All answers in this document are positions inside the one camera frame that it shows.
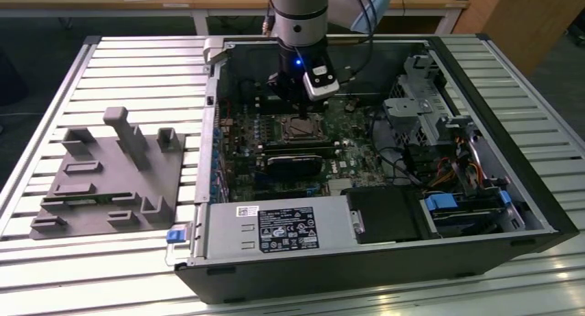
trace floor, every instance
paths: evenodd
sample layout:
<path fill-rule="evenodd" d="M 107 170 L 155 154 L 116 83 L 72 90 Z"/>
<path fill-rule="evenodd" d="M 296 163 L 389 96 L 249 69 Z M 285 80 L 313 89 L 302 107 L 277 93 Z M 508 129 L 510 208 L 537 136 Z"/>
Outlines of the floor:
<path fill-rule="evenodd" d="M 260 18 L 211 20 L 212 34 L 258 34 Z M 64 30 L 56 19 L 0 19 L 0 48 L 29 88 L 20 102 L 0 106 L 0 187 L 11 175 L 43 113 L 88 35 L 191 35 L 189 18 L 75 19 Z M 558 40 L 530 81 L 585 138 L 585 48 Z"/>

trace regulatory label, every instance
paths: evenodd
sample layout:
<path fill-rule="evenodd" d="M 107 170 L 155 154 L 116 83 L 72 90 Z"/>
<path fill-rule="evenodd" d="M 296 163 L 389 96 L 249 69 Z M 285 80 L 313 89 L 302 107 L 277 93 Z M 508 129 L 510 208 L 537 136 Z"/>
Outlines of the regulatory label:
<path fill-rule="evenodd" d="M 258 211 L 257 232 L 264 253 L 318 248 L 313 208 Z"/>
<path fill-rule="evenodd" d="M 236 217 L 256 217 L 258 208 L 257 205 L 236 207 Z"/>

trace black cable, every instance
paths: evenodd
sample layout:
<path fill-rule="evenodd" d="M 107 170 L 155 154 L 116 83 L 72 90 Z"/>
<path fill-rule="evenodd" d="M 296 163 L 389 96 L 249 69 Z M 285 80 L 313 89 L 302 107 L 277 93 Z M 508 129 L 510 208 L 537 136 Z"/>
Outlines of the black cable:
<path fill-rule="evenodd" d="M 360 3 L 360 7 L 362 9 L 362 13 L 364 13 L 365 20 L 366 20 L 366 23 L 368 23 L 369 45 L 368 45 L 368 56 L 365 57 L 365 61 L 364 61 L 364 63 L 361 63 L 361 65 L 357 67 L 357 69 L 352 70 L 352 76 L 356 76 L 357 73 L 365 68 L 365 66 L 369 63 L 369 60 L 372 59 L 372 53 L 374 52 L 374 29 L 372 27 L 372 21 L 370 21 L 369 15 L 368 15 L 368 11 L 365 10 L 365 6 L 364 6 L 364 3 L 362 3 L 362 0 L 357 0 L 357 2 Z"/>
<path fill-rule="evenodd" d="M 406 5 L 404 4 L 404 0 L 402 0 L 402 16 L 406 15 Z"/>
<path fill-rule="evenodd" d="M 397 160 L 396 162 L 392 162 L 382 154 L 381 151 L 384 149 L 389 149 L 389 148 L 397 148 L 397 147 L 384 147 L 382 149 L 377 149 L 376 147 L 376 142 L 374 142 L 374 124 L 376 124 L 376 114 L 374 114 L 374 121 L 372 122 L 370 125 L 370 143 L 372 143 L 372 149 L 374 150 L 374 153 L 380 156 L 380 158 L 382 159 L 382 161 L 392 167 L 392 172 L 394 173 L 396 171 L 398 171 L 401 174 L 404 174 L 404 176 L 406 177 L 406 179 L 412 182 L 413 185 L 424 187 L 424 188 L 429 188 L 422 182 L 420 182 L 418 180 L 416 180 L 414 176 L 406 171 L 406 169 L 402 169 L 401 167 L 398 167 L 396 165 L 396 162 L 400 160 Z"/>
<path fill-rule="evenodd" d="M 374 3 L 372 2 L 372 0 L 366 0 L 369 3 L 369 8 L 372 9 L 372 15 L 374 16 L 374 22 L 372 23 L 372 34 L 374 33 L 376 30 L 376 25 L 377 25 L 377 13 L 376 13 L 376 9 L 374 9 Z"/>
<path fill-rule="evenodd" d="M 216 18 L 221 22 L 224 27 L 233 29 L 237 32 L 237 34 L 244 35 L 244 32 L 253 26 L 257 17 L 253 16 L 250 21 L 248 22 L 248 25 L 245 27 L 242 27 L 242 28 L 238 28 L 234 25 L 232 25 L 230 23 L 228 23 L 225 21 L 225 18 L 222 18 L 221 16 L 217 16 Z"/>

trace aluminum extrusion table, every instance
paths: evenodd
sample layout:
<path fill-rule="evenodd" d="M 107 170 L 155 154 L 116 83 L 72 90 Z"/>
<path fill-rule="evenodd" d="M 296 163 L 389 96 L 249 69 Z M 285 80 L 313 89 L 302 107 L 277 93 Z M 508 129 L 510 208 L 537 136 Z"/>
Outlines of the aluminum extrusion table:
<path fill-rule="evenodd" d="M 582 140 L 490 41 L 473 35 L 442 41 L 585 229 Z M 113 136 L 101 122 L 109 106 L 128 108 L 129 122 L 144 134 L 172 126 L 188 135 L 176 222 L 192 220 L 207 83 L 203 43 L 199 36 L 88 38 L 0 194 L 0 314 L 528 315 L 585 307 L 582 234 L 481 276 L 213 306 L 197 300 L 172 272 L 165 231 L 31 240 L 31 220 L 65 153 L 59 144 L 65 128 L 87 125 L 95 136 Z M 457 92 L 448 91 L 462 110 Z M 179 246 L 172 257 L 188 252 Z"/>

